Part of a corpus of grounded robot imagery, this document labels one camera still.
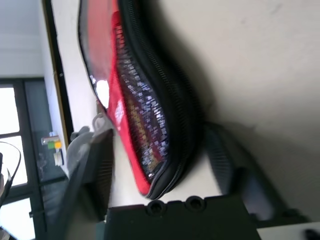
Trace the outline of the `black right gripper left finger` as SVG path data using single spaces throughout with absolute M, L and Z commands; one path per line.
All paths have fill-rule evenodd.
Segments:
M 114 131 L 94 136 L 71 175 L 49 240 L 95 240 L 109 207 L 114 168 Z

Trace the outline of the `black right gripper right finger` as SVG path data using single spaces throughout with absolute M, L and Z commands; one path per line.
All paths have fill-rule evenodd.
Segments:
M 253 155 L 223 126 L 205 123 L 204 146 L 221 194 L 240 196 L 255 222 L 310 221 L 285 203 Z

